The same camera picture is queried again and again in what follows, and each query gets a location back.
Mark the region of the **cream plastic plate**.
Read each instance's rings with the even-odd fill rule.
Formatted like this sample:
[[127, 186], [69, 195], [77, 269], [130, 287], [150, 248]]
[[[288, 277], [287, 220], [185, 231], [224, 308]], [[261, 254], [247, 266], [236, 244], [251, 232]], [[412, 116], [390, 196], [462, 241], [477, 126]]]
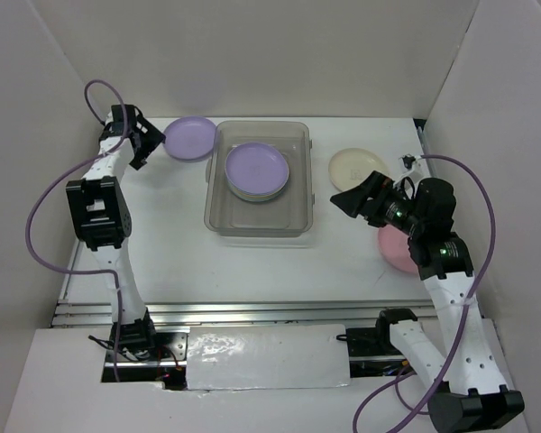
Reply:
[[378, 155], [360, 148], [343, 149], [334, 154], [328, 163], [329, 179], [339, 191], [357, 187], [373, 171], [390, 175], [388, 166]]

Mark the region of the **purple plate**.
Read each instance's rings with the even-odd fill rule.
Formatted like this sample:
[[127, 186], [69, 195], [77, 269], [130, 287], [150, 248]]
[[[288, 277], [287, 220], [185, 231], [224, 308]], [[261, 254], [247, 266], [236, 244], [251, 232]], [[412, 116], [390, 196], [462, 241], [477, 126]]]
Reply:
[[234, 147], [225, 159], [225, 176], [236, 189], [250, 196], [269, 196], [289, 180], [285, 157], [267, 143], [250, 142]]
[[164, 130], [165, 152], [179, 161], [201, 161], [215, 146], [216, 125], [200, 116], [181, 117]]

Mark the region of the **blue plastic plate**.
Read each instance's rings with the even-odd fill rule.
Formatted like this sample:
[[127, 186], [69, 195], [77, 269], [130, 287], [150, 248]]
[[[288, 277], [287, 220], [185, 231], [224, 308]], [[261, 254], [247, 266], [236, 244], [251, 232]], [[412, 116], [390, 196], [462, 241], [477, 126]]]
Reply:
[[271, 201], [281, 195], [281, 192], [275, 192], [274, 194], [269, 195], [248, 195], [243, 194], [240, 192], [234, 192], [234, 195], [238, 197], [239, 199], [246, 201], [246, 202], [252, 202], [252, 203], [260, 203], [260, 202], [267, 202]]

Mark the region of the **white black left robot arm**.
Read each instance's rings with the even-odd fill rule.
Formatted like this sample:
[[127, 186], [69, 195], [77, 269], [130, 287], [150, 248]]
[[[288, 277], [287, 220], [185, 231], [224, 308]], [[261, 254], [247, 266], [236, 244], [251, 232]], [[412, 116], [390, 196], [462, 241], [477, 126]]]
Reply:
[[148, 360], [160, 349], [150, 312], [138, 291], [129, 257], [133, 221], [120, 183], [128, 167], [139, 170], [165, 135], [135, 105], [111, 107], [99, 137], [100, 158], [80, 180], [66, 185], [76, 236], [94, 255], [112, 293], [108, 346], [125, 358]]

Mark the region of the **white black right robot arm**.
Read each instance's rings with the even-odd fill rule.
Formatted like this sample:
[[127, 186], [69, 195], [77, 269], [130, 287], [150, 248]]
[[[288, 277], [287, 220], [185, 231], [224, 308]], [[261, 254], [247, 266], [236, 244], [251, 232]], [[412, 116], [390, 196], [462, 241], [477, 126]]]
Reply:
[[347, 216], [370, 226], [393, 226], [408, 250], [436, 310], [446, 352], [428, 339], [408, 309], [380, 313], [374, 332], [384, 353], [398, 350], [427, 388], [423, 406], [438, 432], [499, 429], [525, 408], [500, 372], [473, 291], [478, 280], [469, 250], [452, 229], [453, 186], [425, 178], [409, 197], [401, 182], [375, 171], [362, 184], [330, 198]]

